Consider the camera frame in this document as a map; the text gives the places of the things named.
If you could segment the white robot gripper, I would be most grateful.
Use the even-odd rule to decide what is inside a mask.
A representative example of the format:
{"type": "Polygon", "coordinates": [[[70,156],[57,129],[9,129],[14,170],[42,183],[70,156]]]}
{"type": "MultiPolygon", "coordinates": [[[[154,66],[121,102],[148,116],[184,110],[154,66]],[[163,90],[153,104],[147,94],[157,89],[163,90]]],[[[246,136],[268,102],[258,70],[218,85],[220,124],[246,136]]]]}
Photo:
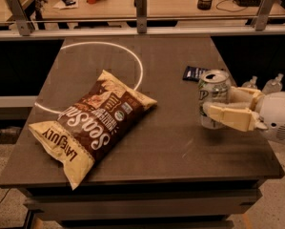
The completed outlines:
{"type": "Polygon", "coordinates": [[[229,104],[206,102],[203,111],[227,127],[241,132],[259,129],[267,140],[285,145],[285,92],[265,95],[258,89],[231,87],[229,104]]]}

